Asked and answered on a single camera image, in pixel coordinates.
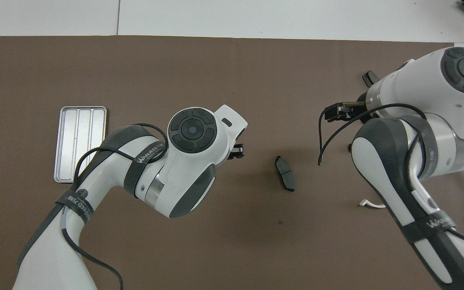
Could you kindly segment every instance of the black strap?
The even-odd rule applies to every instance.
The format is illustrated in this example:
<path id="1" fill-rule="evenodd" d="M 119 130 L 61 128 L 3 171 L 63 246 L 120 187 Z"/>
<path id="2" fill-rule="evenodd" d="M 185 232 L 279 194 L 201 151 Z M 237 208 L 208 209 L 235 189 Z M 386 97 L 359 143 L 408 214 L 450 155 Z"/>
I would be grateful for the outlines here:
<path id="1" fill-rule="evenodd" d="M 83 219 L 85 224 L 94 214 L 94 209 L 92 209 L 91 204 L 85 200 L 85 198 L 70 189 L 64 191 L 64 193 L 57 198 L 55 203 L 63 204 L 72 209 L 72 211 Z"/>
<path id="2" fill-rule="evenodd" d="M 403 226 L 401 231 L 404 237 L 406 237 L 407 242 L 414 244 L 421 239 L 445 232 L 455 226 L 456 224 L 445 211 L 435 211 L 430 215 Z"/>
<path id="3" fill-rule="evenodd" d="M 130 193 L 137 198 L 135 189 L 139 179 L 141 178 L 142 172 L 144 172 L 144 168 L 146 168 L 148 162 L 159 152 L 162 152 L 163 149 L 164 143 L 162 141 L 156 141 L 144 148 L 144 150 L 134 158 L 134 161 L 128 168 L 125 181 L 123 183 L 123 187 L 127 193 Z"/>

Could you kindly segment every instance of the brown mat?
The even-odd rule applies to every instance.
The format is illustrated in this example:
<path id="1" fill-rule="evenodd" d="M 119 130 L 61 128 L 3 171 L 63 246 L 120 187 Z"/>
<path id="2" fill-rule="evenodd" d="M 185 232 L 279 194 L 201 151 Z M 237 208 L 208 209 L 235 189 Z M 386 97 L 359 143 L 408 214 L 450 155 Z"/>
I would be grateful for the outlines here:
<path id="1" fill-rule="evenodd" d="M 434 289 L 424 266 L 357 173 L 342 132 L 317 167 L 317 118 L 409 58 L 451 43 L 183 37 L 0 37 L 0 289 L 27 240 L 68 187 L 53 180 L 59 110 L 103 105 L 108 131 L 166 128 L 178 110 L 228 104 L 249 126 L 205 201 L 167 219 L 114 188 L 81 247 L 121 272 L 126 289 Z M 339 123 L 324 124 L 328 137 Z M 283 189 L 277 155 L 296 191 Z M 433 178 L 431 195 L 464 232 L 464 172 Z M 90 262 L 101 290 L 116 277 Z"/>

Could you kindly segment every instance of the silver tray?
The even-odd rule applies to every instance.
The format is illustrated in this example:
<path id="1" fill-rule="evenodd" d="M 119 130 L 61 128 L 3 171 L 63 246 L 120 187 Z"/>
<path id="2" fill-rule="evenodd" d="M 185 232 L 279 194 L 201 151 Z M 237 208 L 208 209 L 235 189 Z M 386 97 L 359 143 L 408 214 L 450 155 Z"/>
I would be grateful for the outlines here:
<path id="1" fill-rule="evenodd" d="M 76 163 L 85 152 L 101 144 L 105 138 L 106 125 L 107 109 L 105 107 L 78 106 L 63 107 L 60 110 L 53 176 L 56 182 L 73 182 Z M 80 172 L 87 166 L 94 154 L 85 159 Z"/>

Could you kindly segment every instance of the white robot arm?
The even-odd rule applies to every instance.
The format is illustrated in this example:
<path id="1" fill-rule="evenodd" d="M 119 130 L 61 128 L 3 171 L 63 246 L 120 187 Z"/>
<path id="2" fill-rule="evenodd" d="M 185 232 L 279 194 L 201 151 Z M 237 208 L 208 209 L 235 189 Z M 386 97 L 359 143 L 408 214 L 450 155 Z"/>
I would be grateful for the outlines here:
<path id="1" fill-rule="evenodd" d="M 96 289 L 77 244 L 85 222 L 109 189 L 124 187 L 166 217 L 186 215 L 209 191 L 215 168 L 240 151 L 234 144 L 246 127 L 237 112 L 223 105 L 216 112 L 193 107 L 175 114 L 164 136 L 167 145 L 143 124 L 109 134 L 99 149 L 103 152 L 75 177 L 25 246 L 13 289 Z"/>
<path id="2" fill-rule="evenodd" d="M 464 170 L 464 48 L 444 48 L 410 60 L 365 96 L 363 114 L 375 112 L 352 142 L 357 170 L 440 288 L 464 290 L 464 235 L 420 183 Z M 337 105 L 337 112 L 358 105 Z M 392 105 L 396 107 L 379 110 Z M 410 107 L 422 112 L 418 115 Z"/>

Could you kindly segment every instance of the black cable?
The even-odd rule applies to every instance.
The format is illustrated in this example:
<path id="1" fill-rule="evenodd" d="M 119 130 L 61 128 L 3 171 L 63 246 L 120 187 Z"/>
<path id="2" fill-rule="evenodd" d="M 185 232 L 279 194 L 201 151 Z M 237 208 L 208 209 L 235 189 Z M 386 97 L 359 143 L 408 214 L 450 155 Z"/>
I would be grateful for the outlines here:
<path id="1" fill-rule="evenodd" d="M 72 239 L 70 238 L 69 234 L 68 234 L 68 231 L 66 228 L 63 228 L 62 229 L 62 235 L 64 236 L 64 239 L 66 240 L 66 242 L 69 244 L 69 246 L 75 250 L 76 252 L 80 253 L 80 255 L 82 255 L 83 257 L 85 257 L 86 259 L 88 259 L 89 261 L 93 262 L 93 263 L 96 263 L 98 264 L 99 266 L 102 266 L 103 268 L 106 268 L 108 270 L 110 270 L 112 273 L 114 273 L 114 275 L 116 275 L 118 277 L 118 280 L 119 280 L 119 289 L 120 290 L 123 290 L 123 278 L 121 277 L 121 275 L 119 274 L 119 272 L 112 268 L 110 265 L 108 264 L 105 264 L 103 263 L 102 261 L 96 259 L 95 257 L 89 255 L 87 252 L 85 252 L 84 250 L 82 250 L 77 244 L 75 244 L 75 242 L 72 241 Z"/>
<path id="2" fill-rule="evenodd" d="M 403 103 L 395 103 L 395 104 L 388 104 L 388 105 L 383 105 L 383 106 L 380 106 L 380 107 L 376 107 L 376 108 L 373 108 L 371 110 L 367 110 L 366 112 L 363 112 L 359 115 L 357 115 L 356 117 L 353 117 L 352 119 L 350 119 L 350 121 L 348 121 L 347 123 L 345 123 L 344 125 L 342 125 L 341 127 L 339 127 L 339 129 L 337 129 L 329 138 L 328 140 L 325 142 L 325 144 L 322 146 L 321 143 L 322 143 L 322 131 L 321 131 L 321 120 L 322 120 L 322 117 L 325 113 L 325 111 L 323 111 L 321 114 L 320 114 L 320 119 L 318 120 L 318 134 L 319 134 L 319 137 L 320 137 L 320 156 L 318 157 L 318 165 L 322 165 L 322 159 L 323 159 L 323 153 L 325 152 L 325 149 L 327 148 L 327 146 L 329 145 L 329 143 L 332 141 L 332 139 L 337 135 L 339 134 L 339 132 L 341 132 L 343 129 L 345 129 L 347 126 L 349 126 L 350 124 L 354 123 L 355 121 L 363 118 L 364 116 L 368 116 L 369 114 L 375 112 L 375 111 L 378 111 L 378 110 L 382 110 L 382 109 L 386 109 L 386 108 L 391 108 L 391 107 L 403 107 L 403 108 L 408 108 L 408 109 L 411 109 L 413 111 L 415 111 L 417 114 L 420 115 L 420 117 L 422 119 L 426 119 L 427 120 L 427 117 L 425 117 L 425 114 L 419 110 L 418 108 L 416 108 L 415 106 L 411 106 L 411 105 L 408 105 L 408 104 L 403 104 Z"/>
<path id="3" fill-rule="evenodd" d="M 418 140 L 420 141 L 420 148 L 422 149 L 422 167 L 420 167 L 420 171 L 418 172 L 418 175 L 417 175 L 417 177 L 419 178 L 422 175 L 422 173 L 424 172 L 424 170 L 425 170 L 425 163 L 427 161 L 426 158 L 425 158 L 425 156 L 427 154 L 425 152 L 424 138 L 423 138 L 422 132 L 420 130 L 418 130 L 413 124 L 409 123 L 408 121 L 405 121 L 405 123 L 407 123 L 407 125 L 409 125 L 411 128 L 413 128 L 416 135 L 418 136 Z"/>
<path id="4" fill-rule="evenodd" d="M 411 154 L 413 153 L 414 147 L 416 146 L 416 143 L 418 143 L 420 139 L 421 137 L 418 134 L 414 137 L 413 141 L 411 142 L 411 145 L 409 145 L 409 149 L 407 150 L 406 157 L 404 159 L 404 173 L 406 175 L 406 185 L 407 185 L 407 190 L 409 192 L 414 191 L 414 186 L 411 183 L 411 172 L 409 172 L 409 162 L 411 160 Z"/>
<path id="5" fill-rule="evenodd" d="M 119 151 L 117 149 L 114 149 L 114 148 L 110 148 L 110 147 L 96 147 L 96 148 L 92 148 L 91 150 L 85 152 L 85 154 L 83 154 L 80 159 L 78 160 L 78 163 L 76 164 L 76 168 L 74 170 L 74 176 L 72 177 L 72 183 L 75 185 L 75 189 L 78 189 L 78 187 L 80 186 L 79 184 L 79 172 L 80 172 L 80 167 L 81 167 L 81 164 L 83 162 L 83 160 L 85 160 L 85 158 L 87 158 L 87 156 L 93 154 L 94 152 L 96 151 L 109 151 L 109 152 L 112 152 L 112 153 L 117 153 L 127 159 L 130 159 L 130 160 L 134 160 L 134 158 L 126 153 L 124 153 L 123 151 Z"/>
<path id="6" fill-rule="evenodd" d="M 148 163 L 153 163 L 153 162 L 156 162 L 156 161 L 160 160 L 160 158 L 162 158 L 166 154 L 166 152 L 168 151 L 168 147 L 169 147 L 168 138 L 166 137 L 166 134 L 164 134 L 164 131 L 162 131 L 157 126 L 147 124 L 147 123 L 136 123 L 136 124 L 133 124 L 133 125 L 139 125 L 139 126 L 143 126 L 143 127 L 152 128 L 152 129 L 156 130 L 157 132 L 159 132 L 162 135 L 162 137 L 164 138 L 164 148 L 160 152 L 160 155 L 158 155 L 155 158 L 152 158 Z"/>
<path id="7" fill-rule="evenodd" d="M 165 142 L 164 143 L 164 148 L 162 149 L 162 152 L 160 152 L 160 154 L 158 156 L 156 156 L 155 158 L 150 159 L 148 161 L 148 163 L 153 163 L 153 162 L 156 162 L 156 161 L 160 160 L 166 154 L 166 152 L 168 150 L 168 138 L 166 137 L 164 132 L 159 127 L 151 125 L 151 124 L 147 124 L 147 123 L 137 123 L 137 124 L 133 124 L 133 125 L 140 125 L 140 126 L 144 126 L 144 127 L 153 128 L 154 130 L 158 131 L 162 135 L 162 137 L 164 138 L 164 142 Z M 96 148 L 93 148 L 93 149 L 85 152 L 85 154 L 83 154 L 83 156 L 80 157 L 78 163 L 76 164 L 76 168 L 74 170 L 74 176 L 72 178 L 72 183 L 75 185 L 75 189 L 78 189 L 78 187 L 80 186 L 80 184 L 79 184 L 79 172 L 80 172 L 81 164 L 83 163 L 85 158 L 87 158 L 89 155 L 93 154 L 94 152 L 98 152 L 98 151 L 108 151 L 108 152 L 112 152 L 112 153 L 117 153 L 117 154 L 119 154 L 119 155 L 121 155 L 121 156 L 123 156 L 123 157 L 125 157 L 125 158 L 127 158 L 129 160 L 132 160 L 132 161 L 134 160 L 134 158 L 132 156 L 130 156 L 129 154 L 126 154 L 123 151 L 120 151 L 120 150 L 117 150 L 117 149 L 114 149 L 114 148 L 110 148 L 110 147 L 96 147 Z M 110 265 L 103 263 L 102 261 L 96 259 L 95 257 L 92 257 L 87 252 L 83 251 L 77 244 L 75 244 L 75 242 L 72 241 L 72 239 L 70 238 L 70 236 L 69 236 L 69 234 L 67 232 L 65 222 L 63 222 L 62 227 L 63 227 L 62 228 L 62 235 L 63 235 L 64 239 L 66 240 L 66 242 L 69 244 L 69 246 L 73 250 L 78 252 L 80 255 L 82 255 L 83 257 L 88 259 L 89 261 L 91 261 L 93 263 L 96 263 L 99 266 L 102 266 L 104 268 L 107 268 L 112 273 L 114 273 L 119 279 L 120 290 L 123 290 L 123 278 L 121 277 L 119 272 L 117 270 L 115 270 L 114 268 L 112 268 Z"/>

